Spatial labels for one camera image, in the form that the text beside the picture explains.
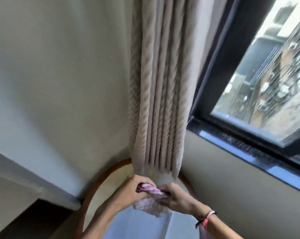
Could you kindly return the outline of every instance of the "black window frame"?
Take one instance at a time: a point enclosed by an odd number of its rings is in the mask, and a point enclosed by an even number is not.
[[[291,157],[300,155],[300,129],[274,143],[240,124],[211,114],[276,0],[227,0],[212,47],[198,79],[190,119],[223,132],[300,169]]]

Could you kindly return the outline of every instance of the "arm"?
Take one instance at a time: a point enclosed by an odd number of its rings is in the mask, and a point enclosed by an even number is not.
[[[160,199],[161,205],[167,206],[171,210],[184,214],[193,215],[198,221],[207,215],[211,208],[194,199],[177,184],[167,184],[159,187],[161,190],[170,192],[171,198]],[[230,227],[224,224],[216,215],[209,216],[207,231],[215,239],[243,239]]]
[[[136,192],[139,183],[148,183],[155,186],[147,177],[134,175],[126,179],[112,196],[96,210],[81,239],[101,239],[118,212],[146,198],[147,193]]]

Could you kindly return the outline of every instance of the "window glass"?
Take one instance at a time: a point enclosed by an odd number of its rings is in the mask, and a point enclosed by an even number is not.
[[[300,0],[276,0],[212,115],[277,143],[300,129]]]

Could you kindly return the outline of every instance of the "person's right arm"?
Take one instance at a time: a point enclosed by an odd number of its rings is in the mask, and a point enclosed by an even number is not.
[[[159,189],[171,193],[171,197],[158,202],[173,211],[193,215],[198,221],[211,211],[209,206],[197,201],[177,184],[162,185]],[[216,239],[243,239],[214,214],[209,216],[207,231]]]

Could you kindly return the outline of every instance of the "curtain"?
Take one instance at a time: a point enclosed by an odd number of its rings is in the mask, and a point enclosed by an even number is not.
[[[133,0],[129,144],[137,174],[179,174],[214,0]]]

